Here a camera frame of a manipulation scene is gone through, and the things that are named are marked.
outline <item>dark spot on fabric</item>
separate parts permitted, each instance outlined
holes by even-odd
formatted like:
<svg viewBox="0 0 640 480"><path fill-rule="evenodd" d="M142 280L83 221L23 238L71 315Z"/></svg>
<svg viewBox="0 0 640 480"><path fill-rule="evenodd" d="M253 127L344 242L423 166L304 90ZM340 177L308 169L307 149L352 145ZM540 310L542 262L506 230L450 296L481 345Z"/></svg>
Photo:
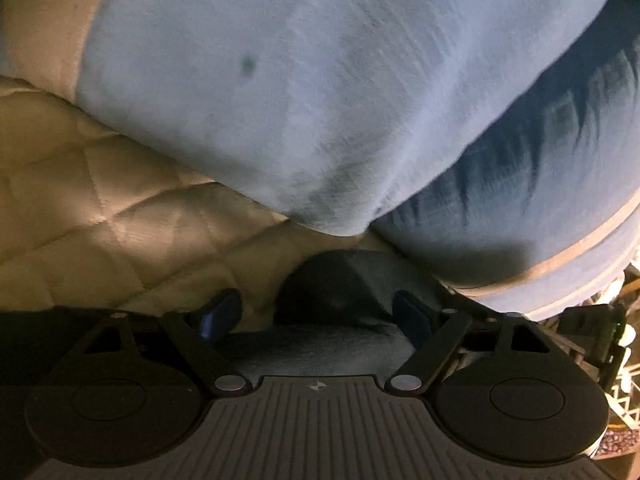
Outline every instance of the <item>dark spot on fabric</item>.
<svg viewBox="0 0 640 480"><path fill-rule="evenodd" d="M242 77L251 77L255 72L255 59L251 56L244 56L242 58Z"/></svg>

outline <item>silver screw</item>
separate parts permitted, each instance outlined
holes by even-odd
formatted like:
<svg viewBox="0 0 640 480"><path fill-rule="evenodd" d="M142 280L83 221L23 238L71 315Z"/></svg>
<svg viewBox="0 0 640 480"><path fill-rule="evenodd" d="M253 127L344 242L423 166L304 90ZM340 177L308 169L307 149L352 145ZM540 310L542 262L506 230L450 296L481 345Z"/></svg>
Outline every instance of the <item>silver screw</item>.
<svg viewBox="0 0 640 480"><path fill-rule="evenodd" d="M238 375L223 375L218 377L215 382L216 388L222 392L237 392L242 390L245 384L244 377Z"/></svg>
<svg viewBox="0 0 640 480"><path fill-rule="evenodd" d="M422 386L422 381L414 375L396 375L391 379L391 386L401 392L412 392Z"/></svg>

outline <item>black device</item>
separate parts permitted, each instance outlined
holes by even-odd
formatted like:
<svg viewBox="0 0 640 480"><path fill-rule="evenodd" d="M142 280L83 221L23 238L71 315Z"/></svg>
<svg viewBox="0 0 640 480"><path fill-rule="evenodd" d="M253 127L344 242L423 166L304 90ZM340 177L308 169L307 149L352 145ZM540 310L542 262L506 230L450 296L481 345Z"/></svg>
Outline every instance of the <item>black device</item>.
<svg viewBox="0 0 640 480"><path fill-rule="evenodd" d="M398 291L394 314L430 336L385 384L264 377L255 388L215 349L240 313L228 290L160 318L54 308L23 314L28 330L6 318L5 333L22 335L0 347L1 477L609 479L590 459L624 329L607 306L568 309L555 335L461 296L433 310Z"/></svg>

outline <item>tan bedspread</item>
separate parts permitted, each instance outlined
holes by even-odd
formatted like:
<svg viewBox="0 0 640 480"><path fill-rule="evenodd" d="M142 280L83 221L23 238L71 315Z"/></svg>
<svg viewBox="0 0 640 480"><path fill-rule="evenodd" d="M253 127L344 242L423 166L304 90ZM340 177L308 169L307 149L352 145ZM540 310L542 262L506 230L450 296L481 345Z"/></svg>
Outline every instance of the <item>tan bedspread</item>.
<svg viewBox="0 0 640 480"><path fill-rule="evenodd" d="M77 108L0 78L0 309L54 304L146 314L240 289L241 328L270 322L280 283L332 248L309 231Z"/></svg>

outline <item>tan stripe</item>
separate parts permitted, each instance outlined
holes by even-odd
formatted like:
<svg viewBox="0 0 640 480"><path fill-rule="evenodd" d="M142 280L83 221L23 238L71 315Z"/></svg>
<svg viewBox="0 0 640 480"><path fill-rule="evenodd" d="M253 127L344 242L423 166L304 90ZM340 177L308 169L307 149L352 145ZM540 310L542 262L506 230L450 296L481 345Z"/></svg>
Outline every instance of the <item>tan stripe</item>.
<svg viewBox="0 0 640 480"><path fill-rule="evenodd" d="M84 42L101 0L4 0L15 76L71 102Z"/></svg>
<svg viewBox="0 0 640 480"><path fill-rule="evenodd" d="M631 197L631 199L627 203L625 203L625 205L623 205L622 208L620 208L619 211L617 211L609 220L604 222L604 224L598 227L595 231L585 236L582 240L575 243L571 247L566 248L564 251L561 251L548 260L540 262L539 264L534 265L530 269L525 270L524 272L521 272L520 274L514 276L513 278L505 280L504 282L492 283L491 285L476 286L471 288L464 288L451 284L449 285L453 286L461 294L464 294L465 296L468 296L470 298L482 298L484 296L490 296L492 294L505 292L515 286L531 282L532 280L540 278L545 274L548 274L549 272L558 270L560 267L570 263L578 256L581 256L588 250L594 248L613 231L620 227L624 223L624 221L631 216L636 208L638 208L638 205L640 205L640 189L636 190L636 193Z"/></svg>
<svg viewBox="0 0 640 480"><path fill-rule="evenodd" d="M629 247L629 249L625 251L622 256L617 258L609 267L607 267L607 269L603 270L596 278L591 280L586 285L580 287L579 289L574 290L571 294L568 294L560 300L546 304L545 306L541 306L540 308L532 310L531 312L527 312L526 316L535 318L549 317L548 313L552 313L559 306L562 306L563 304L570 306L572 302L580 301L580 299L584 298L584 295L597 283L603 283L604 286L608 285L608 283L604 283L605 279L608 277L609 279L613 280L613 272L615 272L616 269L620 268L620 266L628 264L631 261L631 258L633 257L633 254L636 252L637 248L638 240L635 238L634 242L631 244L631 247Z"/></svg>

